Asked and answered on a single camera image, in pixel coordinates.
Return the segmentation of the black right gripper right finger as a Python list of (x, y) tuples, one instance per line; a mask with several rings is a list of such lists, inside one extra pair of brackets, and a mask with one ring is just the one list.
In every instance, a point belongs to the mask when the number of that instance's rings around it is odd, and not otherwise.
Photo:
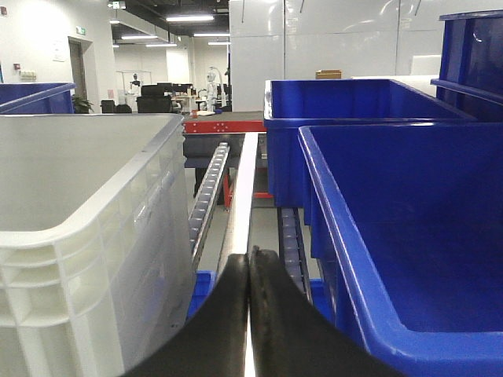
[(396, 376), (335, 329), (305, 298), (277, 254), (249, 256), (251, 338), (259, 376)]

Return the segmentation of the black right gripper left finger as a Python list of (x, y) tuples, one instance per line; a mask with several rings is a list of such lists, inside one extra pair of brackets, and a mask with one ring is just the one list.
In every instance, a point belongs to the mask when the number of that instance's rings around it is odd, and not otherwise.
[(216, 285), (180, 331), (127, 376), (243, 376), (248, 259), (228, 257)]

